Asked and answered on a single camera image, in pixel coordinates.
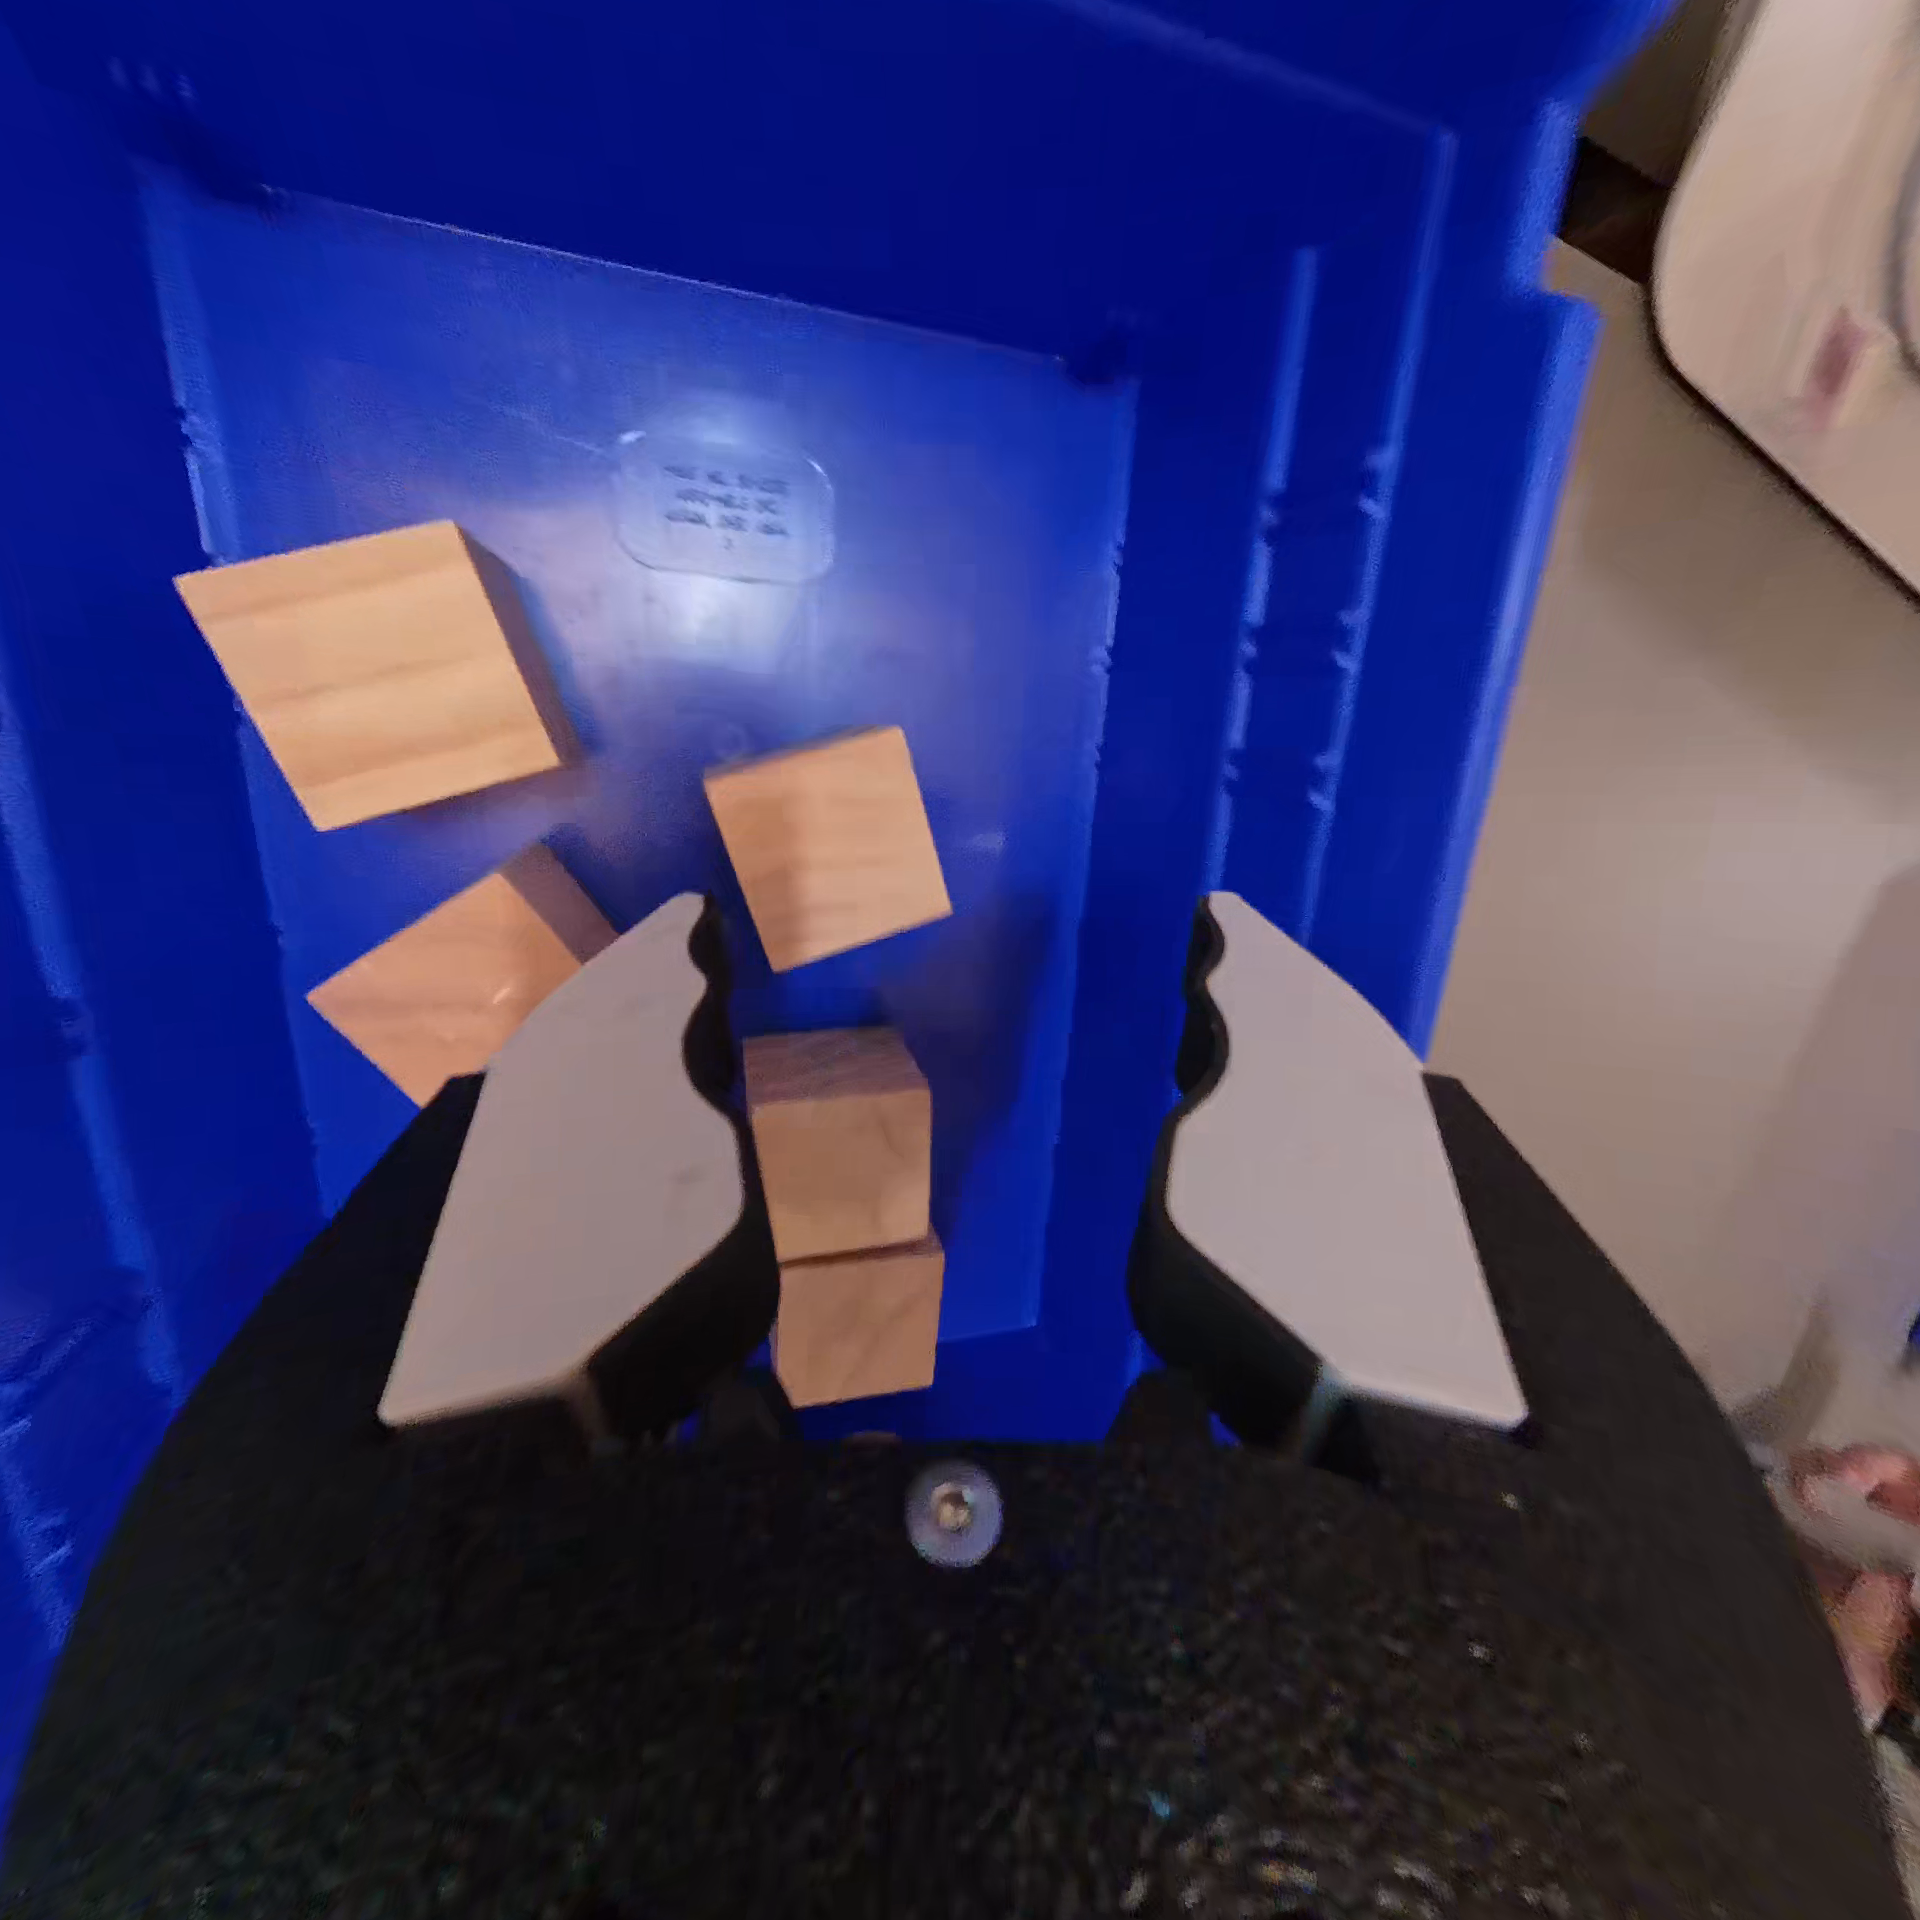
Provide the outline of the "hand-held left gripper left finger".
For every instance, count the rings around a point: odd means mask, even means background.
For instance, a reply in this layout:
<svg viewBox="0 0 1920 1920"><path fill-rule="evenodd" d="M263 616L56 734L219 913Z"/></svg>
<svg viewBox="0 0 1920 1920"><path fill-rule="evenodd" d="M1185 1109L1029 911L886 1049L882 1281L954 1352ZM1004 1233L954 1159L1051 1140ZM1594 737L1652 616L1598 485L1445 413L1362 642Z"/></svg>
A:
<svg viewBox="0 0 1920 1920"><path fill-rule="evenodd" d="M733 1068L708 896L543 999L482 1074L380 1426L554 1402L592 1444L661 1432L761 1348L779 1277Z"/></svg>

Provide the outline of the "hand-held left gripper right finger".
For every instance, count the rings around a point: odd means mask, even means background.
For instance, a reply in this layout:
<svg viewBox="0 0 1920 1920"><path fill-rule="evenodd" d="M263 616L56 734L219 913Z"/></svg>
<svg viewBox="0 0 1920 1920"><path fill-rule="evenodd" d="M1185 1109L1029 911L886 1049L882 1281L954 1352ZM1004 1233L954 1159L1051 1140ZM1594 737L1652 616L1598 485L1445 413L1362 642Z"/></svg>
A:
<svg viewBox="0 0 1920 1920"><path fill-rule="evenodd" d="M1194 908L1175 1091L1125 1304L1231 1439L1312 1457L1367 1408L1524 1426L1419 1058L1234 890Z"/></svg>

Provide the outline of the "blue-striped wooden cube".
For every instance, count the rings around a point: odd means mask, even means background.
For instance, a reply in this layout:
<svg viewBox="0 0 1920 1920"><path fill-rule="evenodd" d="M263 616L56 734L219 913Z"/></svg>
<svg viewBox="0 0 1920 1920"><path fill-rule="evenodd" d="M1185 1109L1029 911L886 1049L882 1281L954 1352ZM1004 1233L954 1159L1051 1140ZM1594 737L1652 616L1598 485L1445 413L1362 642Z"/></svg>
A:
<svg viewBox="0 0 1920 1920"><path fill-rule="evenodd" d="M779 1262L929 1230L929 1088L894 1028L743 1042L743 1102Z"/></svg>
<svg viewBox="0 0 1920 1920"><path fill-rule="evenodd" d="M773 972L954 913L896 724L708 766L703 791Z"/></svg>
<svg viewBox="0 0 1920 1920"><path fill-rule="evenodd" d="M941 1304L938 1233L782 1262L770 1358L785 1402L807 1411L929 1389Z"/></svg>
<svg viewBox="0 0 1920 1920"><path fill-rule="evenodd" d="M581 753L511 568L452 520L175 576L312 829Z"/></svg>
<svg viewBox="0 0 1920 1920"><path fill-rule="evenodd" d="M531 1009L618 928L560 860L531 841L305 992L305 1004L424 1108L482 1070Z"/></svg>

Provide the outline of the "blue plastic bin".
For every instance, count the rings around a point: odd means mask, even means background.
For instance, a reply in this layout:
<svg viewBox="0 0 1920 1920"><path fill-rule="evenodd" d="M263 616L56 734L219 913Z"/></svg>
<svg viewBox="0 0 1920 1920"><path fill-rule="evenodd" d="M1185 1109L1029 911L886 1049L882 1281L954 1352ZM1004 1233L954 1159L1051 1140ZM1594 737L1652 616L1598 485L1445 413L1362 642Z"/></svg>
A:
<svg viewBox="0 0 1920 1920"><path fill-rule="evenodd" d="M896 1017L909 1425L1091 1435L1197 896L1428 1049L1667 2L4 2L4 1799L165 1426L408 1124L303 992L551 839ZM452 520L581 753L312 829L174 577ZM703 773L896 724L954 913L773 972Z"/></svg>

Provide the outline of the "small clear label packet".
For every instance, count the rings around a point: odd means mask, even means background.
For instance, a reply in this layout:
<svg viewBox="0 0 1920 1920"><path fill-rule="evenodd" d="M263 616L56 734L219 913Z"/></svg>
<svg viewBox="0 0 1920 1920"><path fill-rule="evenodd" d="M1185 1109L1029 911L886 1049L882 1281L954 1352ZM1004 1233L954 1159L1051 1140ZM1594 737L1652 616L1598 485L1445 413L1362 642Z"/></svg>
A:
<svg viewBox="0 0 1920 1920"><path fill-rule="evenodd" d="M1827 430L1846 417L1861 377L1872 371L1876 333L1852 306L1838 302L1812 328L1803 356L1797 406Z"/></svg>

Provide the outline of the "instruction board on stand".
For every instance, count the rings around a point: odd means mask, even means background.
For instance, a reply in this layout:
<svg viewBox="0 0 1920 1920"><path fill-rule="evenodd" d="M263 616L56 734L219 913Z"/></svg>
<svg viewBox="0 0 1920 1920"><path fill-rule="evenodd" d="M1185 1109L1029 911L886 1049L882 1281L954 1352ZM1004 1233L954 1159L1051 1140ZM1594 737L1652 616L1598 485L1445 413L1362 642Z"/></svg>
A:
<svg viewBox="0 0 1920 1920"><path fill-rule="evenodd" d="M1832 306L1876 333L1822 430L1797 406ZM1667 196L1667 370L1916 591L1916 2L1756 2Z"/></svg>

